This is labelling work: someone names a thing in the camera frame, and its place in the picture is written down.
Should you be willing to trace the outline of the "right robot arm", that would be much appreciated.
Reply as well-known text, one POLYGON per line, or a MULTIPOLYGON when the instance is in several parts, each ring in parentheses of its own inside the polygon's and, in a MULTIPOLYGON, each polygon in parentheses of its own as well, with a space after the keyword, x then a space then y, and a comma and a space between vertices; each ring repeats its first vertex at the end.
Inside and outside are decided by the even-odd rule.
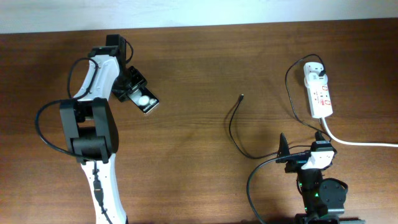
POLYGON ((277 162, 285 164, 286 173, 296 173, 296 185, 302 196, 305 213, 297 214, 294 223, 339 223, 344 214, 348 185, 338 179, 323 178, 331 167, 336 149, 317 132, 310 149, 292 154, 284 134, 280 134, 277 162))

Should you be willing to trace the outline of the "black smartphone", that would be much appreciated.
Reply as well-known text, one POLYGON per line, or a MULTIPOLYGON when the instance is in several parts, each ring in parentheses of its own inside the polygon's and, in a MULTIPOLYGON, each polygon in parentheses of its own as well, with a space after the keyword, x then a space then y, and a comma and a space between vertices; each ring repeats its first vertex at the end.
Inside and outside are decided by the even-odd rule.
POLYGON ((128 97, 144 114, 148 114, 160 103, 159 99, 146 87, 138 88, 128 97))

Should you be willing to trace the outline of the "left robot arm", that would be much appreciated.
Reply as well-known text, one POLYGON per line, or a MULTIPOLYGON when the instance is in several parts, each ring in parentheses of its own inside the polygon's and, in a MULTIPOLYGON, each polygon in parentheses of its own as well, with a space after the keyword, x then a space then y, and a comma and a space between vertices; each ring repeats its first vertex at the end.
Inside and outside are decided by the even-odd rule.
POLYGON ((67 148, 88 179, 97 223, 128 222, 115 172, 119 134, 108 101, 115 95, 124 102, 146 89, 142 74, 127 66, 130 46, 119 34, 107 35, 105 45, 86 58, 90 65, 81 88, 60 105, 67 148))

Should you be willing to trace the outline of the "white power strip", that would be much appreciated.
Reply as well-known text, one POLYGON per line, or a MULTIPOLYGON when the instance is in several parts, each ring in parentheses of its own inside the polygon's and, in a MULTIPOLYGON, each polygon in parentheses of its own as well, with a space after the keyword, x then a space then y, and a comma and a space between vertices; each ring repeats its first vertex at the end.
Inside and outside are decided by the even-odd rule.
MULTIPOLYGON (((303 66, 304 77, 307 72, 316 72, 319 76, 326 75, 324 66, 318 62, 307 62, 303 66)), ((333 113, 328 83, 315 88, 307 88, 308 102, 312 118, 326 118, 333 113)))

